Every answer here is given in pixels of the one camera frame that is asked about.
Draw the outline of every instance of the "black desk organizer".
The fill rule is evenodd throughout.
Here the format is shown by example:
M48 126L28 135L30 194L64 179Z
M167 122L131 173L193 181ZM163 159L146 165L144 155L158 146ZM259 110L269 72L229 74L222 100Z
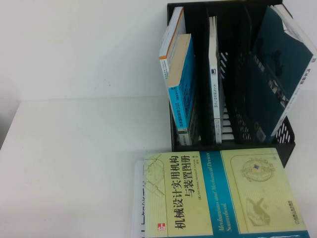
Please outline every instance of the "black desk organizer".
M288 118L284 120L272 144L254 141L254 129L247 117L244 103L245 77L250 49L258 35L266 7L282 4L282 0L234 0L167 5L167 23L177 6L184 7L187 33L191 33L197 66L197 93L199 100L199 127L201 141L193 146L181 146L170 113L173 151L214 151L275 147L283 166L286 165L294 147L295 135ZM234 141L220 145L214 143L211 97L209 91L209 17L217 16L219 53L227 59L223 73L223 87L228 115L235 137Z

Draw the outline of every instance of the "blue book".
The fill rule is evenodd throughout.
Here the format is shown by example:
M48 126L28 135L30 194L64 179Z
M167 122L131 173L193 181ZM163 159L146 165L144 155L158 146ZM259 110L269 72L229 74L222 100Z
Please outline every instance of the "blue book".
M250 53L246 90L247 114L257 141L272 142L309 78L316 55L315 46L284 6L268 6Z
M196 67L191 34L178 37L168 80L168 93L181 145L192 145L197 136Z

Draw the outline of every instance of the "publisher logo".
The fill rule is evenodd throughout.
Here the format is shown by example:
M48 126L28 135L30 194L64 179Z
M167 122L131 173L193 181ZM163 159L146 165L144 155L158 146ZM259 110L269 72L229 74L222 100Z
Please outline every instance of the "publisher logo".
M165 231L165 223L158 223L158 230Z

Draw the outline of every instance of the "book cover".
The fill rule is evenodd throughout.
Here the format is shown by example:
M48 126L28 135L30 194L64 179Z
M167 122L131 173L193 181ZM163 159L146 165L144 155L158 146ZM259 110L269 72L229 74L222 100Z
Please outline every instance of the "book cover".
M196 90L196 66L194 46L191 34L179 36L175 55L168 76L168 92L170 104L180 135L181 145L191 145L195 141L195 131L190 128L191 122L197 122L194 108Z
M274 148L145 158L147 238L309 238Z
M217 144L222 142L222 122L224 109L224 92L220 76L220 61L217 38L217 17L209 18L209 69L210 69L210 90L214 122L214 137Z
M260 142L273 140L312 70L315 48L304 38L293 19L267 7L250 54L246 90L248 117Z
M159 61L162 67L165 85L167 86L167 79L169 68L175 53L176 42L178 36L186 34L184 8L176 7L174 9L169 25L162 38L161 47L159 50Z

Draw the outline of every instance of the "white desk surface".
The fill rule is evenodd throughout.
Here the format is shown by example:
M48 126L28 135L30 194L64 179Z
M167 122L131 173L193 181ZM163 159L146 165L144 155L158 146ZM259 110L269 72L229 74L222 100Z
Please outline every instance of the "white desk surface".
M286 166L312 238L316 99L303 91L289 115ZM0 237L130 237L134 164L170 150L167 98L23 102L0 151Z

